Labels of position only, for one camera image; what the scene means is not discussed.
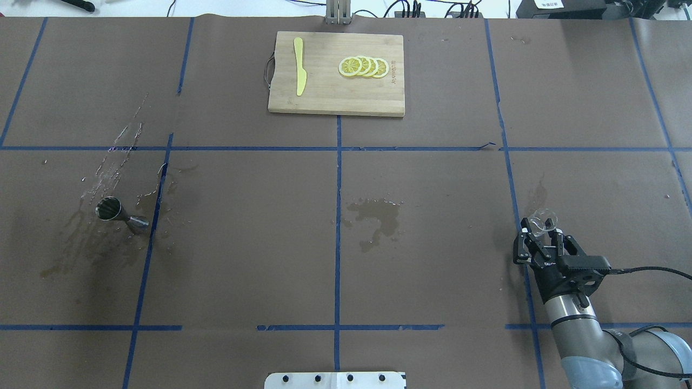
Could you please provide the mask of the yellow plastic knife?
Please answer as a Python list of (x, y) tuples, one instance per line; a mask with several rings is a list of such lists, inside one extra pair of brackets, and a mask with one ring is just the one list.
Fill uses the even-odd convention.
[(307, 85), (307, 71), (304, 68), (304, 41), (301, 37), (292, 40), (296, 57), (296, 96), (302, 96)]

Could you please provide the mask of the black computer box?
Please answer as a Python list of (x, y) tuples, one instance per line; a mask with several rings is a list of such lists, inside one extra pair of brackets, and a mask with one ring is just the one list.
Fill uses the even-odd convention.
[(517, 19), (616, 20), (630, 17), (631, 1), (521, 1)]

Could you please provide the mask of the lemon slice four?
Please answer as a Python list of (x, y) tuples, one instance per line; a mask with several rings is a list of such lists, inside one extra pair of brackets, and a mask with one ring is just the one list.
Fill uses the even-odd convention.
[(390, 72), (390, 64), (383, 58), (375, 58), (377, 62), (377, 71), (373, 74), (373, 78), (380, 79)]

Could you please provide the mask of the bamboo cutting board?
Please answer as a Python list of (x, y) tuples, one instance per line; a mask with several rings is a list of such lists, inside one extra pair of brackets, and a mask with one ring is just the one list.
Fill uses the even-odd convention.
[[(307, 85), (296, 96), (296, 57), (292, 40), (304, 41)], [(383, 58), (387, 76), (343, 77), (338, 65), (346, 57)], [(404, 39), (401, 35), (280, 31), (268, 109), (273, 113), (334, 114), (401, 118), (405, 115)]]

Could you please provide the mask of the black purple tool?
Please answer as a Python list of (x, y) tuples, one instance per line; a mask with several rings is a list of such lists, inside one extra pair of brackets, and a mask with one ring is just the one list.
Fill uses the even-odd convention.
[(63, 3), (67, 3), (69, 5), (72, 5), (74, 7), (77, 7), (79, 9), (82, 9), (86, 12), (89, 13), (94, 13), (96, 12), (96, 6), (89, 1), (84, 1), (84, 0), (61, 0)]

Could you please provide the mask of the lemon slice two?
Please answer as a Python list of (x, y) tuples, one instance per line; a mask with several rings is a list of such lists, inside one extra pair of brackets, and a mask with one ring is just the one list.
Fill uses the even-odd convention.
[(361, 61), (360, 69), (358, 70), (357, 76), (367, 77), (374, 68), (374, 62), (371, 57), (358, 55), (358, 59)]

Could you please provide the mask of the lemon slice one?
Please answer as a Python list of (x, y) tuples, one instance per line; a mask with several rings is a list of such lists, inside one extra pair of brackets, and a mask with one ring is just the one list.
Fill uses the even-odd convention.
[(350, 56), (340, 61), (338, 71), (343, 77), (353, 77), (360, 73), (362, 66), (363, 64), (360, 57)]

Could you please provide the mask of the aluminium frame post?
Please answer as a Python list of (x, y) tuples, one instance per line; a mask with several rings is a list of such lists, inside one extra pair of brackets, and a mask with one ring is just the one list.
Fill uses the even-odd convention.
[(351, 0), (325, 1), (325, 22), (327, 25), (351, 24)]

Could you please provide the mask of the clear glass cup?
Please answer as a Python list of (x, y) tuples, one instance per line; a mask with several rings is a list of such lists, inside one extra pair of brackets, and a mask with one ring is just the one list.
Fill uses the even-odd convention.
[(551, 209), (538, 209), (528, 218), (528, 225), (534, 236), (540, 237), (557, 227), (557, 214)]

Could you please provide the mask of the steel jigger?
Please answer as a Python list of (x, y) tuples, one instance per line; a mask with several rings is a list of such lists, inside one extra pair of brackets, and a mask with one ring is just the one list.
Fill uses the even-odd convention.
[(97, 203), (95, 214), (102, 221), (123, 222), (133, 234), (143, 234), (149, 228), (149, 221), (138, 215), (126, 212), (118, 198), (108, 196)]

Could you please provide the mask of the lemon slice three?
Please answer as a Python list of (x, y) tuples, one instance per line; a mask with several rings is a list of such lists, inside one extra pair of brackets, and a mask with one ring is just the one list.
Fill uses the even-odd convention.
[(379, 71), (379, 59), (369, 57), (368, 60), (370, 62), (370, 71), (365, 74), (365, 77), (374, 77)]

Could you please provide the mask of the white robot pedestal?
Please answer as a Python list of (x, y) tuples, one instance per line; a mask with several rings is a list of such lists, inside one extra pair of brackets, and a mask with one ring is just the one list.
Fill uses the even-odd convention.
[(406, 388), (404, 372), (276, 372), (264, 388)]

